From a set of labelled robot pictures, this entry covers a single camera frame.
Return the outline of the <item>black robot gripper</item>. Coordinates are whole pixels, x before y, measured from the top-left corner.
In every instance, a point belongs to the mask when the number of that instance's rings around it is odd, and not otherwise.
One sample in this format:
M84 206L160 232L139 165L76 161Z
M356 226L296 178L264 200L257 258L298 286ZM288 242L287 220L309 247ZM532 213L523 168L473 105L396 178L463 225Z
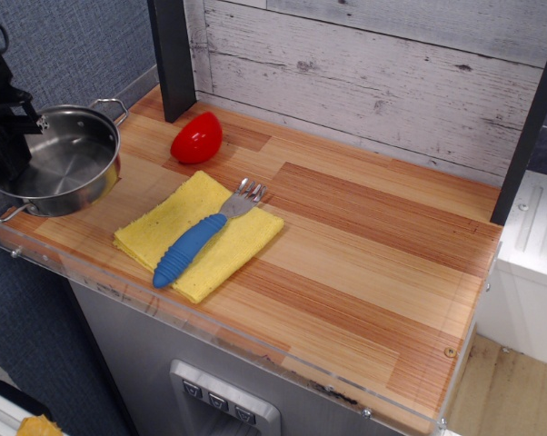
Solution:
M0 176L15 180L29 165L25 134L41 134L33 96L11 85L13 75L0 50Z

